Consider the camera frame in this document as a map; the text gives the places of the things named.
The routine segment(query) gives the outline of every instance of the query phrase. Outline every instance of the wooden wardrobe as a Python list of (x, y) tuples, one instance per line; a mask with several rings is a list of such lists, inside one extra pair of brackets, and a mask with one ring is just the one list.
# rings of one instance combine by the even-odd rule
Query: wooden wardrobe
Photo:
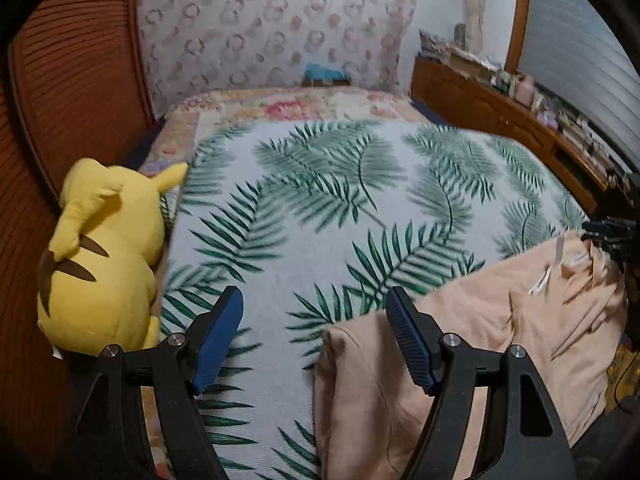
[(40, 0), (0, 76), (0, 456), (46, 471), (68, 385), (36, 325), (35, 270), (71, 165), (119, 163), (153, 125), (135, 0)]

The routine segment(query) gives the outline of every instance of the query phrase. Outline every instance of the black cable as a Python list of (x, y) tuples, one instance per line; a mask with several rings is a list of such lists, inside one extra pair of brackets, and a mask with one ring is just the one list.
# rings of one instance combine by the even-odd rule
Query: black cable
[(638, 354), (640, 354), (640, 350), (638, 350), (636, 352), (636, 355), (634, 355), (634, 358), (631, 359), (631, 362), (626, 366), (626, 369), (624, 372), (622, 372), (622, 375), (620, 375), (620, 377), (618, 378), (618, 380), (616, 381), (616, 387), (613, 388), (613, 400), (616, 401), (616, 404), (618, 405), (618, 407), (625, 412), (627, 415), (631, 415), (633, 412), (630, 412), (628, 409), (626, 409), (622, 404), (620, 404), (620, 401), (618, 400), (618, 386), (620, 385), (620, 381), (622, 380), (622, 378), (626, 375), (626, 373), (629, 371), (629, 368), (631, 368), (631, 365), (636, 361), (636, 358), (638, 357)]

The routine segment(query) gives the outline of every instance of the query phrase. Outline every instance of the silver bolt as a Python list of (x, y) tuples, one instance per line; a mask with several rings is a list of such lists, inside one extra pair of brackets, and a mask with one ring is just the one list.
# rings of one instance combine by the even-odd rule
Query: silver bolt
[(516, 359), (522, 359), (527, 355), (527, 351), (520, 345), (512, 345), (510, 348), (511, 355)]
[(458, 346), (460, 344), (460, 336), (452, 332), (446, 333), (442, 336), (442, 340), (447, 346)]
[(105, 357), (113, 357), (119, 351), (120, 349), (118, 348), (118, 345), (107, 345), (102, 350), (102, 355), (104, 355)]
[(166, 340), (171, 346), (180, 346), (182, 343), (184, 343), (185, 337), (183, 333), (176, 332), (175, 334), (171, 334)]

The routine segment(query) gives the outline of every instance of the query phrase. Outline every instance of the mattress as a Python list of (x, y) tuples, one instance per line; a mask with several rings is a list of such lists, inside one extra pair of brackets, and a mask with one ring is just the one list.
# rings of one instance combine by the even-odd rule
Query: mattress
[[(195, 100), (169, 117), (188, 127), (161, 134), (145, 164), (154, 173), (193, 153), (163, 336), (185, 330), (225, 285), (244, 295), (218, 382), (196, 400), (231, 479), (320, 478), (310, 367), (325, 327), (379, 309), (390, 286), (428, 294), (585, 218), (514, 140), (404, 120), (403, 101), (379, 92), (285, 95)], [(168, 476), (150, 395), (150, 442)]]

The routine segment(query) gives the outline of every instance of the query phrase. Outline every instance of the window blind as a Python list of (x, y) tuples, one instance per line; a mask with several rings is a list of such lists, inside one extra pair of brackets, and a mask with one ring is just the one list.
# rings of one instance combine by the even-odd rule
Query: window blind
[(586, 114), (640, 169), (640, 76), (587, 0), (530, 0), (520, 72)]

